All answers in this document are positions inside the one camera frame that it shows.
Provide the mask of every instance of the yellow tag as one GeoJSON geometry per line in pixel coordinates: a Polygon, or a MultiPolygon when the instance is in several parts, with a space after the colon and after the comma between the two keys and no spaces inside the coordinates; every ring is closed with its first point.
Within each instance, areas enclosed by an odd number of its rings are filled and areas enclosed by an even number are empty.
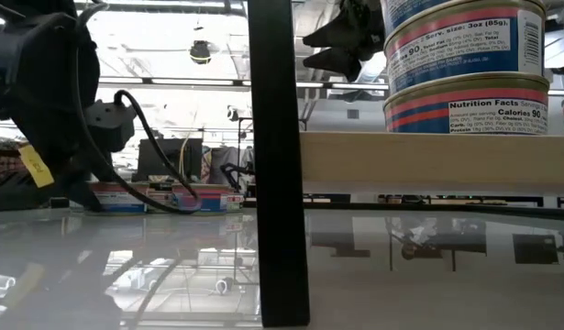
{"type": "Polygon", "coordinates": [[[26,145],[18,149],[21,154],[21,161],[25,164],[27,170],[31,173],[35,184],[39,188],[53,183],[50,169],[45,165],[41,156],[35,151],[31,145],[26,145]]]}

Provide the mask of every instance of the black vertical pole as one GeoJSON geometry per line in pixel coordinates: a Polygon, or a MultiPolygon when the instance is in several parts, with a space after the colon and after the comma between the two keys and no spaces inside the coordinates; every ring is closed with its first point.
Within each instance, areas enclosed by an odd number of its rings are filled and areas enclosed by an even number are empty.
{"type": "Polygon", "coordinates": [[[310,322],[292,2],[249,0],[263,326],[310,322]]]}

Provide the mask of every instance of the stacked cans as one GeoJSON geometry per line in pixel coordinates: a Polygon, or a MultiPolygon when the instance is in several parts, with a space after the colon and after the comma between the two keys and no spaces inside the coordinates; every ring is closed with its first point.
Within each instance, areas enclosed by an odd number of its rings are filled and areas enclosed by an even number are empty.
{"type": "Polygon", "coordinates": [[[547,133],[539,0],[382,0],[388,131],[547,133]]]}

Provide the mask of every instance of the wooden shelf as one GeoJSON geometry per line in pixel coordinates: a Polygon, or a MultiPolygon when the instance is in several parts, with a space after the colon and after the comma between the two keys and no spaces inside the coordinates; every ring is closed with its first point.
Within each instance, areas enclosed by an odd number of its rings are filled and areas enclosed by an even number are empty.
{"type": "Polygon", "coordinates": [[[564,137],[304,132],[305,192],[564,195],[564,137]]]}

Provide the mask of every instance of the computer monitor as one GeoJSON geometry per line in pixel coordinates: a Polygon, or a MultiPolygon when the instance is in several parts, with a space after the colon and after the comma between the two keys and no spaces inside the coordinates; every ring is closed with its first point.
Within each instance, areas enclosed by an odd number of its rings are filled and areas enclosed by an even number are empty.
{"type": "MultiPolygon", "coordinates": [[[[163,153],[168,157],[173,166],[179,169],[180,150],[184,142],[183,138],[158,139],[163,153]]],[[[183,151],[183,168],[186,179],[192,176],[198,178],[202,174],[202,139],[189,138],[183,151]]],[[[160,157],[155,153],[148,139],[140,140],[138,146],[138,168],[137,174],[133,176],[133,182],[147,181],[150,175],[171,175],[163,165],[160,157]]]]}

